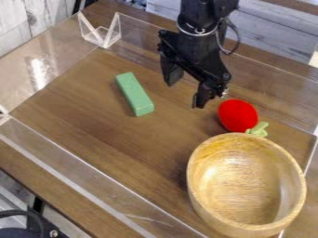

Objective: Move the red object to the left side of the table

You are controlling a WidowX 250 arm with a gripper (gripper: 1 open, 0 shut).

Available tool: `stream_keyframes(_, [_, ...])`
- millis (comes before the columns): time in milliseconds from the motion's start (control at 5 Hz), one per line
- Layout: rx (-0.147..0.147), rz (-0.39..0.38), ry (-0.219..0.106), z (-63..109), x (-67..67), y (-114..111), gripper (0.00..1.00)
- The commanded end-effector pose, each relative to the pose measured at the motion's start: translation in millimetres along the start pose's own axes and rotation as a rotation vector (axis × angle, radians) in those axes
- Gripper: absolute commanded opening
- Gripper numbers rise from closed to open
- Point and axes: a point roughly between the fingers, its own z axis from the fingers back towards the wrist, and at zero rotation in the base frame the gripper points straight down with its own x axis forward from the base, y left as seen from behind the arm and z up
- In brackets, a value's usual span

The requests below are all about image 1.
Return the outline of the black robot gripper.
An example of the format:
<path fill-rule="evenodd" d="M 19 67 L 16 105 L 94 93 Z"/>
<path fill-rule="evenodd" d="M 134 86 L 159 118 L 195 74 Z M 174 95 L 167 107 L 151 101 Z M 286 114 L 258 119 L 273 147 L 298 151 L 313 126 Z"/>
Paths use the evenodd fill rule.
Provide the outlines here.
<path fill-rule="evenodd" d="M 192 97 L 192 107 L 202 109 L 215 97 L 222 97 L 231 74 L 221 60 L 227 27 L 209 34 L 190 35 L 183 32 L 159 31 L 160 65 L 168 86 L 179 82 L 184 73 L 198 81 L 198 91 Z"/>

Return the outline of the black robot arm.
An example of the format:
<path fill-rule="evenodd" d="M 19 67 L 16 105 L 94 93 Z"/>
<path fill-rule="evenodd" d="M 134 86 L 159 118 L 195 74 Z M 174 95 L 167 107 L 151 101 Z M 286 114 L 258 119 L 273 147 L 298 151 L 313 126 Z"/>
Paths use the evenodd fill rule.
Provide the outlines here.
<path fill-rule="evenodd" d="M 221 55 L 231 55 L 239 48 L 241 39 L 231 50 L 223 48 L 227 28 L 237 35 L 239 29 L 230 14 L 239 8 L 239 0 L 182 0 L 176 20 L 179 32 L 159 31 L 160 65 L 164 81 L 172 86 L 188 73 L 199 82 L 192 97 L 192 107 L 203 108 L 215 97 L 222 97 L 231 80 Z"/>

